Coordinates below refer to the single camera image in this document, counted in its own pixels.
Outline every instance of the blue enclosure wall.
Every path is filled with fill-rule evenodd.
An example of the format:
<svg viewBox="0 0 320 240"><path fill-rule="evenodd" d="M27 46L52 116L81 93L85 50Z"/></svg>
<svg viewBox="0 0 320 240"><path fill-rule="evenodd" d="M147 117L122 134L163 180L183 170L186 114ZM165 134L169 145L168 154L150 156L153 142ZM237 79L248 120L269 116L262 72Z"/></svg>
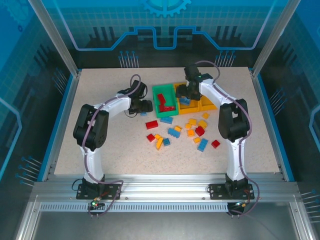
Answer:
<svg viewBox="0 0 320 240"><path fill-rule="evenodd" d="M28 1L0 0L0 34L0 238L9 240L38 173L22 157L41 165L70 73Z"/></svg>
<svg viewBox="0 0 320 240"><path fill-rule="evenodd" d="M130 68L252 67L287 0L43 2L79 68Z"/></svg>
<svg viewBox="0 0 320 240"><path fill-rule="evenodd" d="M261 77L294 178L320 191L320 2L301 0Z"/></svg>

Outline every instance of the speckled white tabletop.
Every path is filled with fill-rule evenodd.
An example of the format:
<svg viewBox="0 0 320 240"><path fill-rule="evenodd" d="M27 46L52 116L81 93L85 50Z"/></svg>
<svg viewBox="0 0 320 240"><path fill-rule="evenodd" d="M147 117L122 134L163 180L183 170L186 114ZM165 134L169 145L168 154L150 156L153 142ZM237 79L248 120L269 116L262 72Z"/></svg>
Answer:
<svg viewBox="0 0 320 240"><path fill-rule="evenodd" d="M246 67L222 67L217 83L231 96L244 98L252 119L252 135L245 143L245 169L248 173L279 172L258 99ZM201 73L216 76L212 67L200 67ZM152 86L185 81L183 68L115 68L83 69L73 101L70 117L62 141L56 175L83 174L85 171L80 147L73 138L73 130L83 104L95 105L113 97L117 91L129 87L133 74L140 74L149 91L145 99L152 100ZM197 150L193 137L187 137L183 128L180 138L168 135L168 128L185 126L188 119L202 119L203 112L177 115L173 124L158 121L159 127L146 129L146 122L157 120L156 113L135 118L120 113L109 119L107 139L101 147L102 168L105 174L209 174L227 170L227 145L218 132L218 111L207 111L208 127L201 137L209 143L204 150ZM171 144L156 149L156 141L149 142L148 134L168 137ZM219 140L214 149L211 142Z"/></svg>

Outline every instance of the red toy brick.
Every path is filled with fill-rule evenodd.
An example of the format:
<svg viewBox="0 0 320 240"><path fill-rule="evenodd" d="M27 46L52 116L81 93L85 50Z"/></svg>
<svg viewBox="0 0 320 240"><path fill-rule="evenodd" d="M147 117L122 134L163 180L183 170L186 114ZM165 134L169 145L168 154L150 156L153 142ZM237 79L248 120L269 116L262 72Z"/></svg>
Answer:
<svg viewBox="0 0 320 240"><path fill-rule="evenodd" d="M198 134L199 137L201 137L203 134L205 134L205 130L203 129L202 126L198 126L198 127L195 129L195 133Z"/></svg>
<svg viewBox="0 0 320 240"><path fill-rule="evenodd" d="M152 134L149 134L148 136L146 136L146 138L149 140L150 143L151 143L153 140L155 140L155 136L153 136Z"/></svg>
<svg viewBox="0 0 320 240"><path fill-rule="evenodd" d="M164 105L166 103L166 99L165 99L164 95L162 93L159 93L157 96L158 96L158 99L159 99L161 105Z"/></svg>
<svg viewBox="0 0 320 240"><path fill-rule="evenodd" d="M214 140L211 145L216 149L220 145L220 142L218 140Z"/></svg>
<svg viewBox="0 0 320 240"><path fill-rule="evenodd" d="M154 121L146 122L145 126L146 126L146 129L153 129L153 128L158 127L159 125L158 125L157 120L154 120Z"/></svg>
<svg viewBox="0 0 320 240"><path fill-rule="evenodd" d="M164 112L165 111L165 105L161 104L159 105L159 112Z"/></svg>
<svg viewBox="0 0 320 240"><path fill-rule="evenodd" d="M174 106L164 106L163 111L164 112L169 112L169 111L174 111L176 108Z"/></svg>

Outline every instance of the gear logo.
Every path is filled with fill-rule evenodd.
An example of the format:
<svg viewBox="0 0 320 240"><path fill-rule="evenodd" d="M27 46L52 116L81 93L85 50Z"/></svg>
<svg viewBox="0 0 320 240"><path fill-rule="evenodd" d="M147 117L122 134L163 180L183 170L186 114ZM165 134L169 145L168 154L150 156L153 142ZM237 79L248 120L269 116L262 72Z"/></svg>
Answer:
<svg viewBox="0 0 320 240"><path fill-rule="evenodd" d="M168 15L173 17L174 14L180 14L180 10L186 10L187 4L191 4L191 0L141 0L141 2L150 14L164 18Z"/></svg>
<svg viewBox="0 0 320 240"><path fill-rule="evenodd" d="M29 16L29 4L27 0L0 0L0 7L6 7L11 17L22 25Z"/></svg>

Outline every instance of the green tray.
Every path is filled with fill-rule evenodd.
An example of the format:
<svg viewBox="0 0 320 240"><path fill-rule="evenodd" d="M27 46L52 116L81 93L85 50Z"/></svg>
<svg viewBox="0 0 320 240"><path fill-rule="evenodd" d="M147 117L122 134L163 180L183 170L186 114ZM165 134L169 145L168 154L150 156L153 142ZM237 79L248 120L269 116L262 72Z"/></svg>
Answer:
<svg viewBox="0 0 320 240"><path fill-rule="evenodd" d="M173 84L165 84L165 85L156 85L152 87L153 92L153 100L155 107L155 114L157 118L175 116L179 114L178 103L176 98L176 93ZM173 111L159 111L160 101L158 99L158 94L163 94L165 98L165 106L174 106L175 110Z"/></svg>

